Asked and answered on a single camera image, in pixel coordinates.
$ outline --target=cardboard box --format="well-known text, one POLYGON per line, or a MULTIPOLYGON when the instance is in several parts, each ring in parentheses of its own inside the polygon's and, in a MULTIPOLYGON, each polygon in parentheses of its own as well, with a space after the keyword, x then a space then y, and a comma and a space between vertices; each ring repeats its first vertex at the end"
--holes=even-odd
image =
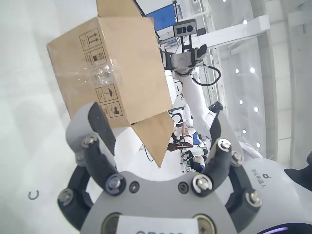
POLYGON ((173 121, 172 102, 153 20, 132 0, 97 0, 95 17, 47 47, 72 117, 97 101, 112 128, 131 126, 161 165, 173 121))

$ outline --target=shipping label symbol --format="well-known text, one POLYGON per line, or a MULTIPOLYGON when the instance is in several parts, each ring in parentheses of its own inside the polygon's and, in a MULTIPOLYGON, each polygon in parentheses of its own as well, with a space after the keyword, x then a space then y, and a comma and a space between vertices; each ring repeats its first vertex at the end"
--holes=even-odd
POLYGON ((100 103, 118 99, 114 84, 96 89, 98 101, 100 103))
POLYGON ((108 108, 107 108, 107 105, 102 105, 102 110, 104 111, 105 115, 107 118, 110 118, 110 115, 108 113, 108 108))
POLYGON ((98 46, 102 43, 101 38, 98 34, 98 29, 92 29, 91 31, 86 33, 86 38, 88 40, 89 48, 98 46))
POLYGON ((119 102, 108 104, 107 107, 111 118, 123 115, 119 102))
POLYGON ((82 50, 84 51, 102 44, 97 28, 92 29, 91 31, 80 35, 79 38, 80 38, 82 50))
POLYGON ((89 69, 95 68, 107 62, 103 47, 100 47, 96 50, 86 53, 85 57, 89 69))

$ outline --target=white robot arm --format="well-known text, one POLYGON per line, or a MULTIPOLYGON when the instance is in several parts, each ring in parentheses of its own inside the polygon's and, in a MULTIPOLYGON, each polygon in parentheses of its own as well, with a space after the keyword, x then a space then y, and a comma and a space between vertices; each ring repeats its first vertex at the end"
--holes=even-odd
MULTIPOLYGON (((193 23, 180 22, 175 33, 192 34, 193 23)), ((205 49, 187 49, 180 55, 165 54, 165 61, 183 84, 196 130, 211 136, 203 171, 166 182, 119 173, 114 162, 116 140, 108 120, 99 104, 86 105, 67 128, 69 146, 83 167, 77 166, 58 196, 65 218, 80 234, 268 234, 281 229, 312 233, 312 155, 307 160, 310 165, 301 170, 265 158, 242 165, 243 150, 231 126, 221 110, 207 108, 193 74, 205 49), (103 189, 95 203, 86 192, 90 177, 103 189), (217 192, 227 178, 233 192, 224 203, 217 192)))

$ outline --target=purple light strip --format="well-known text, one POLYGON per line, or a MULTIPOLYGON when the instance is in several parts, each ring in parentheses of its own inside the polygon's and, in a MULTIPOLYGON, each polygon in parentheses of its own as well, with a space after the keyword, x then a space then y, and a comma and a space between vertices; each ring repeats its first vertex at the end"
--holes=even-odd
POLYGON ((276 233, 276 232, 280 232, 280 231, 285 231, 285 230, 288 230, 288 228, 287 228, 287 227, 278 228, 278 229, 271 230, 271 231, 268 231, 268 232, 263 233, 263 234, 272 234, 272 233, 276 233))

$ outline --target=open box flap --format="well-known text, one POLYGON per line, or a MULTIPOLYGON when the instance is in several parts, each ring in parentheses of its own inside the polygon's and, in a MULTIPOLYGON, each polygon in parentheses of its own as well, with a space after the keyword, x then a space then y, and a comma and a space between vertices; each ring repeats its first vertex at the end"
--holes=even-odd
POLYGON ((139 121, 132 128, 160 167, 174 129, 174 121, 168 112, 139 121))
POLYGON ((97 0, 97 11, 99 17, 141 17, 141 13, 132 0, 97 0))

